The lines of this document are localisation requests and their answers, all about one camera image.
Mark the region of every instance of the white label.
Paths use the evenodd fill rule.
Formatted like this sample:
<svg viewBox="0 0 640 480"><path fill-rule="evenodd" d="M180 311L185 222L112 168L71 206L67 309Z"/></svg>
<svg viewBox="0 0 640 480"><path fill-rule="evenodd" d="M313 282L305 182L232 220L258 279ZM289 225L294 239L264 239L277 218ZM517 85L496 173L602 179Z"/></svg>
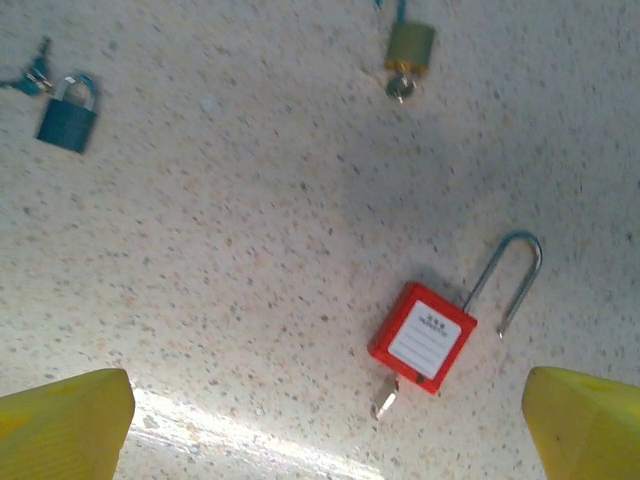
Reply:
<svg viewBox="0 0 640 480"><path fill-rule="evenodd" d="M409 312L389 353L433 380L462 333L462 328L422 302Z"/></svg>

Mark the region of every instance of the yellow block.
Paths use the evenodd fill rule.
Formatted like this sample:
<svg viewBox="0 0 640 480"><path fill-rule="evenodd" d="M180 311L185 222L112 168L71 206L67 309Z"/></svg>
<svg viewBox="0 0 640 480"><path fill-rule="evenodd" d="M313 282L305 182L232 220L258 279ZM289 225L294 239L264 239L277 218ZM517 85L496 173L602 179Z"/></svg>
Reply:
<svg viewBox="0 0 640 480"><path fill-rule="evenodd" d="M522 411L548 480L640 479L640 388L536 367Z"/></svg>
<svg viewBox="0 0 640 480"><path fill-rule="evenodd" d="M134 408L118 369L1 397L0 479L112 479Z"/></svg>

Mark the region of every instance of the red safety padlock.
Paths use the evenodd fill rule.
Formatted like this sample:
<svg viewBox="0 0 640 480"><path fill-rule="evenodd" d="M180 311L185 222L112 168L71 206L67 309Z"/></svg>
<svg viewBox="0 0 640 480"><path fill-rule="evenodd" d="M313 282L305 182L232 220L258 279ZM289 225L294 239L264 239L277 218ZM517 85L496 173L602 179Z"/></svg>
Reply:
<svg viewBox="0 0 640 480"><path fill-rule="evenodd" d="M468 314L471 302L487 283L513 240L526 241L533 250L534 261L498 327L498 335L502 338L542 265L540 242L526 231L512 232L500 242L462 308L424 285L407 283L387 319L369 342L369 353L396 374L436 394L478 324ZM387 379L374 401L373 413L376 418L391 406L397 392L397 380L393 377Z"/></svg>

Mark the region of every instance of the floor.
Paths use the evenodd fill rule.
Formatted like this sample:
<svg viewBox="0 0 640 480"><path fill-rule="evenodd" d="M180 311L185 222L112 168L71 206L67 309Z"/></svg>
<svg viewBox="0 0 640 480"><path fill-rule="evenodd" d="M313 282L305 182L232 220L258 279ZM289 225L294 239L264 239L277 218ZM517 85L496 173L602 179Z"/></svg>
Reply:
<svg viewBox="0 0 640 480"><path fill-rule="evenodd" d="M0 72L51 36L100 80L85 155L0 90L0 394L125 368L117 479L543 479L529 369L640 384L637 0L408 2L437 29L400 105L395 3L0 2ZM510 248L438 396L366 344L404 282L460 302Z"/></svg>

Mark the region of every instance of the metal shackle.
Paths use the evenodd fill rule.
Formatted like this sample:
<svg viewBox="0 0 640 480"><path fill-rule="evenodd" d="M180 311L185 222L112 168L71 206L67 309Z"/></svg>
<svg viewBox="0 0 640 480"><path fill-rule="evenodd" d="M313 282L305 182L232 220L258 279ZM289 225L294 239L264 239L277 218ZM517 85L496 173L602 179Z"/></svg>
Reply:
<svg viewBox="0 0 640 480"><path fill-rule="evenodd" d="M75 85L78 82L84 83L87 86L87 90L89 92L87 94L87 98L84 101L83 108L93 111L96 97L98 95L98 90L93 80L91 80L91 78L84 73L76 73L74 75L65 76L56 87L53 98L55 98L56 100L63 100L69 87Z"/></svg>
<svg viewBox="0 0 640 480"><path fill-rule="evenodd" d="M500 262L504 251L514 240L523 240L529 244L533 253L533 262L531 263L527 274L518 286L518 290L516 290L516 293L513 296L511 303L509 304L509 307L507 308L507 311L505 312L504 317L500 322L500 325L498 326L497 333L500 338L504 337L507 328L509 328L509 325L511 325L511 321L513 320L514 315L518 311L518 308L520 308L520 304L529 292L529 289L533 285L533 282L536 279L538 272L540 271L540 267L542 266L542 247L540 246L540 242L535 235L527 231L515 231L504 237L500 242L500 245L498 245L498 248L494 252L493 256L491 257L491 260L489 260L486 268L482 272L482 275L480 275L478 283L476 283L476 285L473 287L473 290L471 290L471 293L469 294L469 298L462 307L465 312L469 311L471 302L473 302L478 297L478 295L480 295L480 292L487 283L487 280L489 280L489 277L495 270L498 262Z"/></svg>

